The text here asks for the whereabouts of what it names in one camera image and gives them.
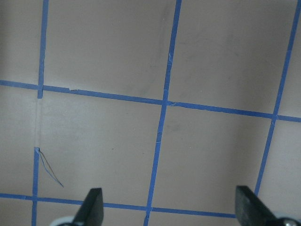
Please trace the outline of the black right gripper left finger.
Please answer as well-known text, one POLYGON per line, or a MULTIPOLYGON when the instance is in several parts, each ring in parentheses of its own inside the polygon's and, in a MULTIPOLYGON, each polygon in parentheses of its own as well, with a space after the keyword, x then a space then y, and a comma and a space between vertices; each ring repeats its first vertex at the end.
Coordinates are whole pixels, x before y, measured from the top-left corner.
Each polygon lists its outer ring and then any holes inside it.
POLYGON ((101 188, 88 192, 80 209, 75 215, 72 226, 101 226, 104 219, 103 193, 101 188))

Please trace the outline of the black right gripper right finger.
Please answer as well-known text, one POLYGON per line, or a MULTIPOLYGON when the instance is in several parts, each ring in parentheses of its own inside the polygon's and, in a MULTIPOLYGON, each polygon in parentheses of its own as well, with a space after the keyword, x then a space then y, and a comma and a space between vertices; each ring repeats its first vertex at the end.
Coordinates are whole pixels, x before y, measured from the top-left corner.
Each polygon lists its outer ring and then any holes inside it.
POLYGON ((241 226, 272 226, 277 217, 248 186, 236 186, 235 215, 241 226))

